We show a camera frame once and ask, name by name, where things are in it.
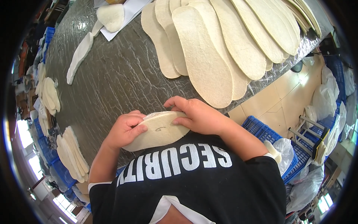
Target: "person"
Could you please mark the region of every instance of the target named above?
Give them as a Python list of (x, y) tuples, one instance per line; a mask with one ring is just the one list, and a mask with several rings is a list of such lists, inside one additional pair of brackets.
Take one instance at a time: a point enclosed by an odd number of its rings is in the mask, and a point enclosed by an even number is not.
[(146, 149), (115, 178), (120, 148), (147, 131), (135, 110), (119, 116), (89, 175), (93, 223), (284, 223), (286, 191), (264, 144), (198, 99), (164, 107), (183, 111), (180, 140)]

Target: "black t-shirt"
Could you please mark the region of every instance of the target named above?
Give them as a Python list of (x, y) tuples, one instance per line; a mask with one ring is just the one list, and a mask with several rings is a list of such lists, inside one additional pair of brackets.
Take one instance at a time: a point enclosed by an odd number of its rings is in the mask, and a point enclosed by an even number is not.
[(285, 185), (273, 158), (244, 162), (218, 136), (194, 132), (147, 149), (89, 194), (93, 223), (147, 224), (163, 195), (216, 223), (278, 224), (286, 215)]

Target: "white sleeve trim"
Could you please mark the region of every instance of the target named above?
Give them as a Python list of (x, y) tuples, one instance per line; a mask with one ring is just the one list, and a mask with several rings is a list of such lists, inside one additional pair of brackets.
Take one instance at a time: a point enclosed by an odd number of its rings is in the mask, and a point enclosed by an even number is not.
[(88, 192), (90, 192), (90, 189), (91, 189), (93, 186), (97, 185), (97, 184), (111, 184), (111, 183), (112, 183), (112, 181), (109, 181), (109, 182), (100, 182), (100, 183), (89, 183), (89, 185), (88, 185)]
[(268, 156), (268, 157), (271, 157), (271, 158), (275, 159), (274, 156), (273, 156), (271, 153), (269, 153), (269, 152), (266, 153), (264, 156)]

